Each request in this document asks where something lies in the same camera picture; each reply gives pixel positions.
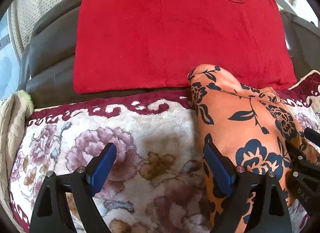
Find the white trim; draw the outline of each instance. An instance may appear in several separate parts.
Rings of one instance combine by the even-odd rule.
[[[297,15],[296,10],[294,9],[294,7],[290,4],[290,2],[288,2],[287,0],[276,0],[277,4],[279,4],[284,10]]]
[[[290,87],[289,90],[291,90],[291,89],[297,87],[298,85],[300,85],[300,83],[303,80],[305,80],[308,76],[312,75],[313,73],[317,73],[318,75],[320,75],[320,72],[318,70],[311,70],[308,74],[306,74],[303,78],[301,78],[297,84],[295,84],[292,87]]]

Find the pink flower pattern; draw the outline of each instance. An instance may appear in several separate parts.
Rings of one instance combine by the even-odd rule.
[[[22,170],[24,157],[25,156],[23,152],[19,151],[17,154],[17,158],[12,167],[11,178],[10,178],[11,181],[16,181],[21,177],[20,171]]]
[[[175,178],[161,182],[165,191],[149,203],[146,216],[167,233],[209,231],[210,208],[205,196],[201,162],[187,161]],[[193,219],[197,226],[193,228]]]
[[[86,166],[93,157],[101,153],[107,143],[116,145],[117,157],[108,179],[96,197],[108,200],[122,191],[123,182],[134,177],[140,168],[142,159],[137,154],[137,148],[130,133],[120,128],[102,127],[82,132],[76,138],[75,146],[67,152],[66,167],[73,172],[79,166]]]
[[[40,135],[33,139],[31,142],[30,164],[38,166],[47,162],[50,157],[50,149],[56,131],[56,125],[46,125],[41,130]]]
[[[304,113],[298,113],[296,115],[296,118],[297,118],[298,122],[301,124],[303,130],[306,129],[306,127],[309,127],[315,131],[317,131],[319,129],[318,124],[315,121],[312,121]]]

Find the red velvet cushion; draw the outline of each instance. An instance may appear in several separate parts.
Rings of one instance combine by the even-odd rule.
[[[82,1],[76,92],[183,87],[203,63],[248,86],[292,86],[275,0]]]

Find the blue clamp pad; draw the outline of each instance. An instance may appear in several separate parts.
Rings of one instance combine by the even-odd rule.
[[[208,144],[204,147],[204,159],[209,165],[209,168],[213,173],[214,179],[217,182],[220,191],[230,197],[233,193],[234,180],[224,167],[220,158]]]
[[[103,152],[104,150],[102,151],[101,154],[103,154],[103,156],[100,154],[99,158],[101,157],[101,159],[97,164],[92,176],[90,177],[90,192],[92,196],[102,190],[102,187],[117,157],[117,148],[113,143],[110,144],[106,150],[106,152]]]

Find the black flower print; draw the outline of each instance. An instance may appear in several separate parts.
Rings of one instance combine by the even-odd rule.
[[[212,136],[210,133],[208,133],[204,138],[204,145],[206,145],[208,143],[212,143]]]
[[[226,206],[228,205],[229,201],[230,201],[230,197],[227,197],[227,194],[225,194],[225,193],[220,191],[220,188],[218,187],[218,183],[216,182],[216,180],[214,178],[213,178],[213,190],[212,190],[212,193],[218,199],[225,198],[221,202],[221,208],[225,209]],[[215,225],[219,224],[220,220],[221,220],[221,214],[218,211],[216,211],[216,214],[214,215],[214,224]]]
[[[290,113],[288,113],[281,107],[277,107],[270,104],[266,106],[266,109],[276,119],[275,125],[277,129],[280,131],[283,138],[290,141],[291,139],[297,136],[297,128],[293,122],[293,117]]]
[[[207,76],[207,78],[209,78],[213,82],[216,82],[217,79],[213,73],[216,73],[217,71],[220,71],[220,68],[215,66],[214,70],[205,70],[204,72],[201,72],[201,74],[205,74]]]
[[[283,175],[283,156],[274,152],[267,154],[267,148],[257,139],[249,140],[246,145],[236,152],[236,164],[256,174],[266,174],[272,170],[278,180]]]
[[[263,134],[269,134],[268,129],[266,127],[264,127],[264,126],[261,126],[259,121],[258,121],[258,115],[254,111],[252,103],[251,103],[252,97],[249,96],[247,99],[249,99],[251,110],[250,111],[238,111],[238,112],[235,112],[231,117],[228,118],[228,120],[232,120],[232,121],[248,121],[248,120],[254,118],[255,126],[259,125],[259,127],[261,129],[261,132]]]
[[[208,107],[201,104],[203,97],[207,94],[205,87],[200,82],[195,82],[191,85],[191,95],[193,103],[195,104],[196,115],[201,114],[202,121],[207,125],[213,125],[213,119],[209,115]]]
[[[286,168],[291,168],[292,163],[291,163],[291,160],[289,159],[289,154],[288,154],[287,148],[284,147],[284,145],[281,142],[279,137],[277,137],[277,142],[278,142],[280,154],[281,154],[281,157],[282,157],[283,165]]]
[[[211,89],[211,90],[217,90],[217,91],[221,91],[221,88],[219,86],[217,86],[215,83],[209,83],[207,85],[207,88],[208,89]]]
[[[188,75],[188,81],[191,82],[191,79],[193,79],[193,78],[195,77],[195,75],[193,74],[193,72],[194,72],[195,70],[196,70],[196,69],[193,69],[193,70],[189,73],[189,75]]]
[[[260,90],[255,89],[255,88],[250,87],[250,86],[246,86],[246,85],[244,85],[244,84],[241,84],[241,87],[242,87],[242,89],[244,89],[244,90],[251,90],[253,93],[260,93]]]

